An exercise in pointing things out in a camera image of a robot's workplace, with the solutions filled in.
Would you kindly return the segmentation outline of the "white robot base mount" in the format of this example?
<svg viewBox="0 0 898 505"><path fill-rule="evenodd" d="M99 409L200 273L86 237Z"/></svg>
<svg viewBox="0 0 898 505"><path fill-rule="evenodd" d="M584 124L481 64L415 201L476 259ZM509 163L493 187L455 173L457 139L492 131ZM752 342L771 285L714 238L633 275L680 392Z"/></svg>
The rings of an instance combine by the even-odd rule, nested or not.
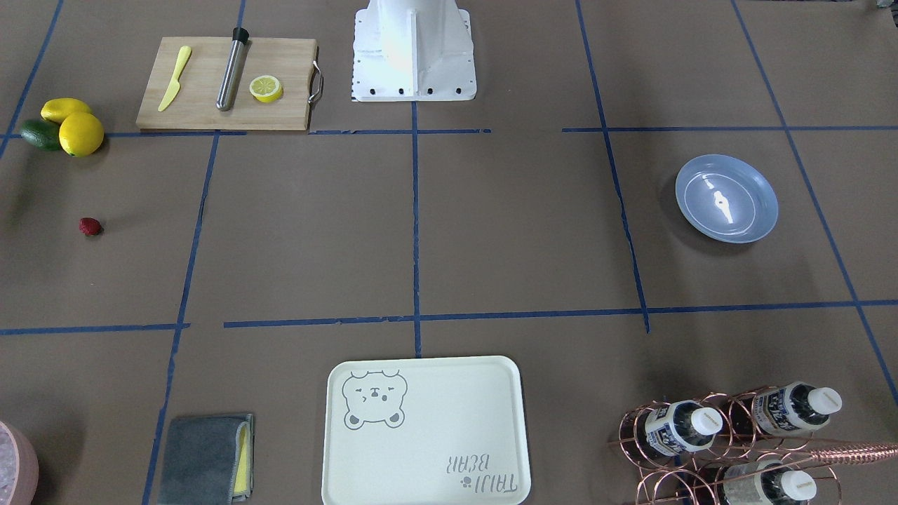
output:
<svg viewBox="0 0 898 505"><path fill-rule="evenodd" d="M475 99L471 16L455 1L370 1L354 27L353 102Z"/></svg>

